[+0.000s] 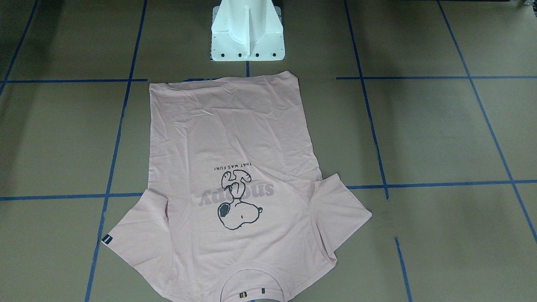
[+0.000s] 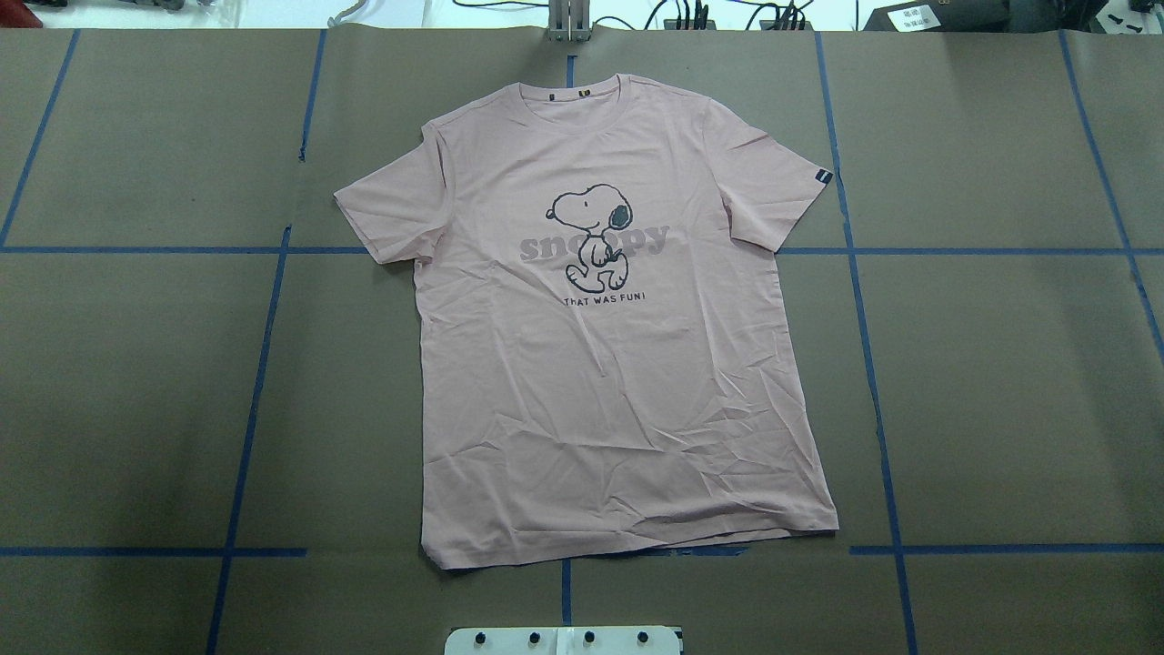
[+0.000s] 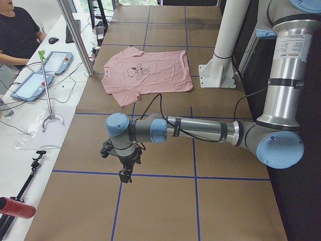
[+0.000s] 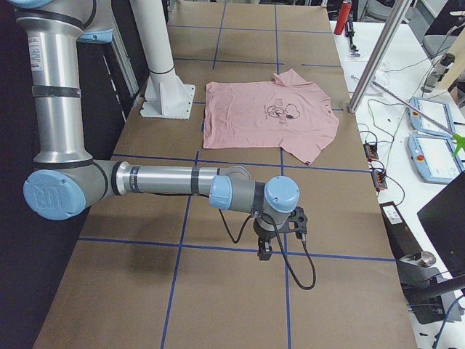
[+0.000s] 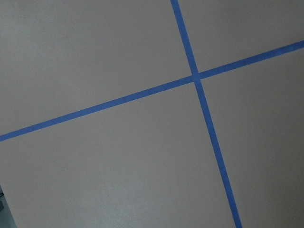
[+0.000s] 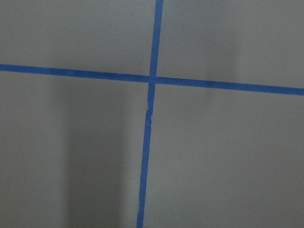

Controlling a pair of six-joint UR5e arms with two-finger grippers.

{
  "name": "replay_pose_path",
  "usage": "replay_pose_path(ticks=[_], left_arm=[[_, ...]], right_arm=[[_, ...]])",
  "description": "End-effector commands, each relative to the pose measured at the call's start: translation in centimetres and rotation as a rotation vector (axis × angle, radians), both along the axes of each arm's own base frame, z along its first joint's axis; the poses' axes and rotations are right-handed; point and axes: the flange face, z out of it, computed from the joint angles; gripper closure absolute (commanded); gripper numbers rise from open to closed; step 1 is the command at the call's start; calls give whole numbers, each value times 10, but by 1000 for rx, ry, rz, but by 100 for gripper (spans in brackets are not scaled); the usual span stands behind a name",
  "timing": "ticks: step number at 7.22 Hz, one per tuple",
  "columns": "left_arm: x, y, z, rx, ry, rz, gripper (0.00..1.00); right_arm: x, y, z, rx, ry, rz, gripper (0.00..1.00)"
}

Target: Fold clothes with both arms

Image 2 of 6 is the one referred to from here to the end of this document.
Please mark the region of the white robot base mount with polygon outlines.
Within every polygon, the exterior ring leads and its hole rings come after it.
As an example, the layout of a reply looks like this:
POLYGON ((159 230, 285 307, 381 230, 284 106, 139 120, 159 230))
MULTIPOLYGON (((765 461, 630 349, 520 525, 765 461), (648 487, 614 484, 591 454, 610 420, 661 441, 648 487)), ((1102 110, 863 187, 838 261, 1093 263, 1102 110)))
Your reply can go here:
POLYGON ((456 629, 445 654, 683 654, 682 629, 663 625, 456 629))

